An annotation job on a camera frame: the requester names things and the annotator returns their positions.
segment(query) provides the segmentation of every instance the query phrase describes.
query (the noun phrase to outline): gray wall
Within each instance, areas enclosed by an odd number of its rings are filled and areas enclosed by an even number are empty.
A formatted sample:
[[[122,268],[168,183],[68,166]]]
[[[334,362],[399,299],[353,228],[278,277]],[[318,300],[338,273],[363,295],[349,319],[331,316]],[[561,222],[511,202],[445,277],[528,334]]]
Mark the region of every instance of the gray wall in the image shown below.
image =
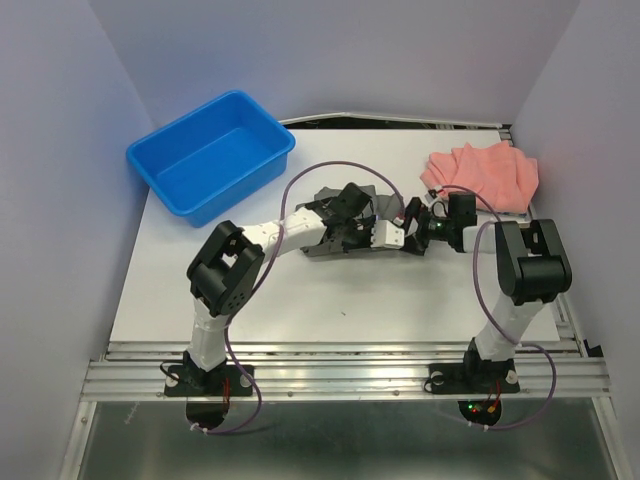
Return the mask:
[[[111,328],[151,125],[84,0],[0,2],[0,477],[57,478]]]
[[[541,215],[572,259],[570,298],[602,343],[640,475],[640,2],[583,0],[527,99],[515,140],[540,160]]]
[[[90,0],[152,119],[228,89],[278,118],[513,122],[578,0]]]

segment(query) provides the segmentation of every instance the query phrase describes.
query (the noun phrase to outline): folded pink towel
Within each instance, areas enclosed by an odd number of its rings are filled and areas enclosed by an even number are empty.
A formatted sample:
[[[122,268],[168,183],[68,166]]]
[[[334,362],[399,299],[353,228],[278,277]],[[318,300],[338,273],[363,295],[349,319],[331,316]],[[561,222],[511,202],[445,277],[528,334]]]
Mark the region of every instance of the folded pink towel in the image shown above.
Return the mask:
[[[489,148],[432,153],[420,179],[428,188],[455,184],[482,195],[499,212],[525,213],[538,188],[538,161],[503,141]],[[480,202],[478,208],[486,209]]]

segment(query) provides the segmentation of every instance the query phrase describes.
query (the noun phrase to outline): robotic arm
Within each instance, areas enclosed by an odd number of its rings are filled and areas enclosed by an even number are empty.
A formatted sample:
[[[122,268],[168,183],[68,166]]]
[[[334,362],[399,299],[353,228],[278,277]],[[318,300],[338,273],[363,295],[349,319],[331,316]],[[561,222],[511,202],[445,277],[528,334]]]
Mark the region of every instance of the robotic arm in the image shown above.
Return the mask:
[[[435,216],[413,198],[393,222],[377,218],[375,212],[365,215],[371,201],[349,183],[335,197],[304,204],[283,221],[277,255],[297,249],[307,255],[358,249],[424,255],[431,240],[445,241],[460,253],[474,250],[480,227],[473,194],[450,194],[446,217]],[[249,227],[225,221],[196,255],[187,271],[196,312],[192,340],[182,365],[173,367],[180,382],[168,385],[165,395],[216,395],[221,381],[235,370],[226,367],[224,330],[251,297],[261,266],[274,254],[279,231],[278,221]],[[496,254],[502,293],[493,316],[510,339],[519,342],[544,304],[571,285],[555,224],[498,222],[485,229],[479,251]],[[502,392],[518,392],[514,355],[513,343],[487,323],[471,340],[462,363],[429,366],[429,389],[433,394],[486,393],[499,382]],[[234,395],[251,395],[251,388],[234,389]]]

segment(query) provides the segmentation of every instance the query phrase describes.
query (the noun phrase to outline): blue container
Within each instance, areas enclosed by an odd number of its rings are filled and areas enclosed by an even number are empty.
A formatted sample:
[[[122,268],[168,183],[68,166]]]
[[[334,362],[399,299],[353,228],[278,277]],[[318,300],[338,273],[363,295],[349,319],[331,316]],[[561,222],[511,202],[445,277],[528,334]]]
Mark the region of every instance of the blue container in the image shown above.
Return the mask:
[[[127,159],[167,208],[201,227],[287,167],[295,138],[244,92],[227,92],[138,140]]]

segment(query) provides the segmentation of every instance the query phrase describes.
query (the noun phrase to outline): metal frame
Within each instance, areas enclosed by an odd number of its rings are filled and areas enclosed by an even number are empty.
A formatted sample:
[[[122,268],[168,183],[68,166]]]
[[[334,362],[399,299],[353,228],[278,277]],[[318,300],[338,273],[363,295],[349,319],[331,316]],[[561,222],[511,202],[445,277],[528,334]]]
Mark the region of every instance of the metal frame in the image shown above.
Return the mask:
[[[281,121],[290,124],[335,117],[353,117],[453,125],[469,128],[495,128],[500,138],[513,145],[511,133],[497,123],[452,122],[435,119],[337,112]],[[563,295],[555,302],[560,341],[543,344],[558,366],[557,397],[593,399],[605,447],[609,451],[619,479],[633,479],[624,452],[618,422],[611,402],[610,379],[604,359],[588,358],[578,323],[571,315]],[[162,394],[164,375],[158,361],[180,358],[186,343],[111,343],[100,361],[91,362],[84,382],[80,404],[64,458],[60,478],[78,477],[91,425],[99,401],[184,401]],[[256,380],[265,401],[427,401],[457,399],[434,396],[422,389],[431,362],[460,361],[467,344],[428,343],[238,343],[234,344],[240,361],[256,367]],[[543,398],[548,394],[547,360],[531,350],[518,349],[516,366],[522,392],[513,398]],[[215,398],[197,398],[211,401]],[[255,401],[253,397],[234,401]]]

